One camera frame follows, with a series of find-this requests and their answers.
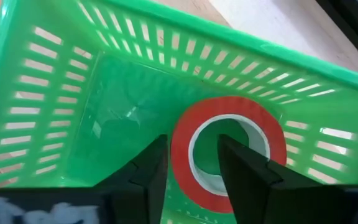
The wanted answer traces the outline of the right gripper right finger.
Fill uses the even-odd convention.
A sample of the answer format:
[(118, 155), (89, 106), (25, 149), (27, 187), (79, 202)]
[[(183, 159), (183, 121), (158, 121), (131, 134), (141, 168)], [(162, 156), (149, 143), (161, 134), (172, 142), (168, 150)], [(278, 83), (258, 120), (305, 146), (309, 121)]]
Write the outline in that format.
[(339, 187), (301, 175), (222, 134), (221, 175), (237, 224), (347, 224)]

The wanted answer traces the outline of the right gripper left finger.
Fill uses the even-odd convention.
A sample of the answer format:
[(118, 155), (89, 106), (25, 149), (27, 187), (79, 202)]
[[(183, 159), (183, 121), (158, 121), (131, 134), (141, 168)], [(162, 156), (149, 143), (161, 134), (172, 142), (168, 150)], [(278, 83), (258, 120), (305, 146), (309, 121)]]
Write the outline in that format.
[(160, 224), (168, 170), (167, 135), (159, 135), (119, 170), (96, 184), (100, 224)]

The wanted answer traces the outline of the red tape roll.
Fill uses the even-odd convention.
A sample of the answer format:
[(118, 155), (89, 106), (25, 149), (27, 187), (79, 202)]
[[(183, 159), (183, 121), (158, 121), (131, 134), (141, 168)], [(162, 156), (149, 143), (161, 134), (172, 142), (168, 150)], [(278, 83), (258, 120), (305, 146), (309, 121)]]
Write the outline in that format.
[(249, 137), (250, 148), (281, 165), (287, 163), (287, 150), (278, 121), (248, 98), (209, 98), (195, 103), (183, 113), (175, 126), (170, 146), (175, 179), (184, 194), (200, 207), (231, 213), (222, 177), (197, 168), (193, 158), (195, 142), (202, 130), (224, 119), (237, 121)]

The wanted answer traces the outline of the green plastic basket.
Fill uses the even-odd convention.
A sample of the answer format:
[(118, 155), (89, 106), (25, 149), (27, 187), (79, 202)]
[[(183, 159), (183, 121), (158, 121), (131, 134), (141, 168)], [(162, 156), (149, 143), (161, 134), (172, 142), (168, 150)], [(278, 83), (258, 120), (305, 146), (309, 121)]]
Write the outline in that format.
[[(233, 209), (187, 197), (171, 165), (183, 113), (222, 96), (264, 107), (284, 134), (283, 166), (339, 187), (358, 224), (357, 72), (149, 0), (1, 0), (0, 224), (100, 224), (96, 184), (162, 134), (160, 224), (237, 224)], [(224, 119), (193, 151), (221, 177), (222, 134), (250, 148)]]

